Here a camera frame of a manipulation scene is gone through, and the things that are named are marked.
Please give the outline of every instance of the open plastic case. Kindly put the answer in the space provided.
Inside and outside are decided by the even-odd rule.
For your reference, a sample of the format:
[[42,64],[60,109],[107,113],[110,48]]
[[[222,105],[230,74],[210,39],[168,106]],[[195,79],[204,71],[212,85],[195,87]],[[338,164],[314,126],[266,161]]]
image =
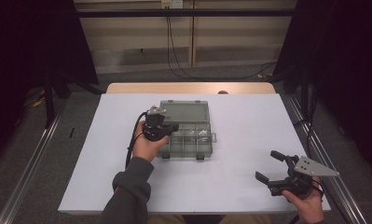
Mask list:
[[205,160],[213,153],[209,106],[206,101],[161,101],[166,113],[164,124],[176,122],[179,131],[173,133],[168,144],[157,157],[162,159],[189,158]]

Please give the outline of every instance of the dark gray sleeve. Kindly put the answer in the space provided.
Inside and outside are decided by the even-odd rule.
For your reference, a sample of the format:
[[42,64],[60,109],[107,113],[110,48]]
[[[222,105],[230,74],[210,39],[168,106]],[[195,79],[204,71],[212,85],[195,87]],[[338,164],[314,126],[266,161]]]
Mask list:
[[104,208],[100,223],[147,223],[147,202],[151,187],[147,183],[154,166],[142,158],[133,157],[124,172],[113,180],[113,190],[119,189]]

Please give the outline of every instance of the power outlet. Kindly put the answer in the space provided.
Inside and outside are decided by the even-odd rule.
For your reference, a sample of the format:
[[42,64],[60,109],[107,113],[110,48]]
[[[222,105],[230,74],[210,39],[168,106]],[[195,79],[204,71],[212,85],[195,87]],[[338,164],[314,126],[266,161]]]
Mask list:
[[172,0],[161,0],[161,8],[172,8]]
[[172,0],[171,8],[183,8],[183,0]]

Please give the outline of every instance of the white tabletop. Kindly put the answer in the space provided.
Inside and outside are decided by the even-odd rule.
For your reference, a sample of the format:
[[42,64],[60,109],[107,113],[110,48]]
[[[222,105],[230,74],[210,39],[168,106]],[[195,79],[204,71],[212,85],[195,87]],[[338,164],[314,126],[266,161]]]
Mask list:
[[[269,155],[305,155],[279,94],[105,94],[96,111],[59,211],[99,214],[123,171],[137,117],[162,100],[209,103],[217,134],[209,161],[154,159],[149,178],[150,213],[230,214],[295,211],[284,197],[270,196],[255,171],[270,180],[287,177],[287,166]],[[324,210],[329,204],[324,198]]]

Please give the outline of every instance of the person's left hand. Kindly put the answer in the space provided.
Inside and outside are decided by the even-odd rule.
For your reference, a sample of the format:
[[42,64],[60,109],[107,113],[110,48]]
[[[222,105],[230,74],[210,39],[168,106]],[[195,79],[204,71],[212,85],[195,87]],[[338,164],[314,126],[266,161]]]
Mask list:
[[134,157],[140,157],[151,162],[157,156],[159,148],[168,142],[169,137],[165,136],[157,142],[150,142],[142,133],[143,125],[145,125],[144,120],[140,121],[136,128],[136,141],[135,145],[133,146],[132,155]]

